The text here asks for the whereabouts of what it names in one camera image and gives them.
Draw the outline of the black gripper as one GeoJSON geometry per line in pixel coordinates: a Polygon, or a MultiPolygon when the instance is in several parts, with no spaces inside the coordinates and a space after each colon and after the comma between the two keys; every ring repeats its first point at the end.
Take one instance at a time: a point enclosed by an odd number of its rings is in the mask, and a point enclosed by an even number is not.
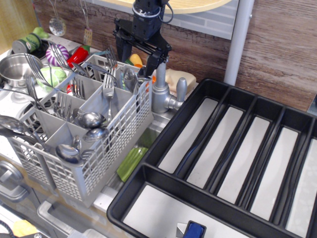
{"type": "Polygon", "coordinates": [[[132,47],[149,54],[145,76],[151,76],[161,63],[168,62],[171,45],[160,34],[162,24],[170,22],[163,20],[166,6],[170,7],[167,0],[136,0],[132,5],[132,20],[114,20],[113,34],[120,61],[130,57],[132,47]]]}

